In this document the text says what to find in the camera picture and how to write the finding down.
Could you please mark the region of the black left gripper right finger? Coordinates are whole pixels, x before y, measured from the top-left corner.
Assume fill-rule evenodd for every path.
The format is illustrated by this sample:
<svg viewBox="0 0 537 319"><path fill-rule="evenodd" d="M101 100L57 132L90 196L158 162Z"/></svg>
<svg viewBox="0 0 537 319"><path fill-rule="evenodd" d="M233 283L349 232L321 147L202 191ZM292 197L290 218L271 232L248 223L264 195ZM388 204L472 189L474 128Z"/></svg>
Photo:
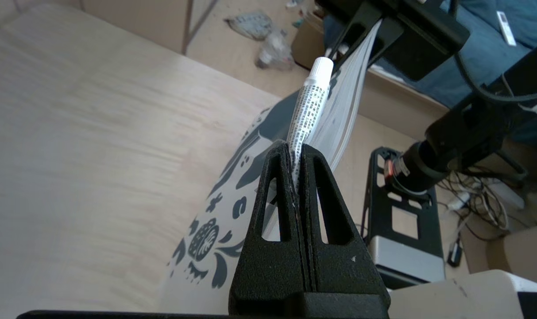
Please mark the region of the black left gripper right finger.
<svg viewBox="0 0 537 319"><path fill-rule="evenodd" d="M323 156L303 145L299 185L305 311L387 311L390 295Z"/></svg>

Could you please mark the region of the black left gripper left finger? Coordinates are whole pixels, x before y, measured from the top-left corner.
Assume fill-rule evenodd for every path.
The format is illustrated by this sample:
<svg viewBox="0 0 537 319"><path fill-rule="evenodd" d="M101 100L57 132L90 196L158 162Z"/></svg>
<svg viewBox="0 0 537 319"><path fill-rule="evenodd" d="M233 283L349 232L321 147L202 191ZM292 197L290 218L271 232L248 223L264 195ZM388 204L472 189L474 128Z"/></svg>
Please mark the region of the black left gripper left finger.
<svg viewBox="0 0 537 319"><path fill-rule="evenodd" d="M262 237L272 180L277 186L279 241ZM284 313L286 300L306 289L298 210L288 144L278 140L269 149L260 174L250 224L228 295L230 313Z"/></svg>

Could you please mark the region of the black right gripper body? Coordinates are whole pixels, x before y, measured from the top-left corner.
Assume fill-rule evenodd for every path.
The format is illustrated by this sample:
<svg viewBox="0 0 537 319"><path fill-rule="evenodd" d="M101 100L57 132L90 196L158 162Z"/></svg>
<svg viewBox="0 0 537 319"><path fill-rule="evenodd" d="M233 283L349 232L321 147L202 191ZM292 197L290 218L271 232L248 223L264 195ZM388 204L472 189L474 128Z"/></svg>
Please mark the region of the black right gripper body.
<svg viewBox="0 0 537 319"><path fill-rule="evenodd" d="M382 19L402 25L404 32L394 44L394 52L384 60L412 81L453 57L469 38L467 28L441 9L440 0L319 0L317 4L344 21L360 5L371 4L381 12L372 29L377 31Z"/></svg>

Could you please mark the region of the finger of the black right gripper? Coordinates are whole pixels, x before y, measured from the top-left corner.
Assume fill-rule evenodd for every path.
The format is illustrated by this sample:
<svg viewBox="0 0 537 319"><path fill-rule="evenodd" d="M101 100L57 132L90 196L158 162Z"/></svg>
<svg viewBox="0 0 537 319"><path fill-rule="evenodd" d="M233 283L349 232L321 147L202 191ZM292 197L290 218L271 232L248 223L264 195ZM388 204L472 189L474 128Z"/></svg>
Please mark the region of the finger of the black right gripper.
<svg viewBox="0 0 537 319"><path fill-rule="evenodd" d="M376 31L370 52L368 65L373 65L380 59L386 59L394 52L396 41L402 36L404 28L394 19L382 19Z"/></svg>
<svg viewBox="0 0 537 319"><path fill-rule="evenodd" d="M362 4L355 10L352 17L341 19L334 12L326 12L326 26L335 26L340 30L337 35L331 31L326 34L329 44L326 56L332 60L343 61L369 38L370 30L380 21L381 12L371 4Z"/></svg>

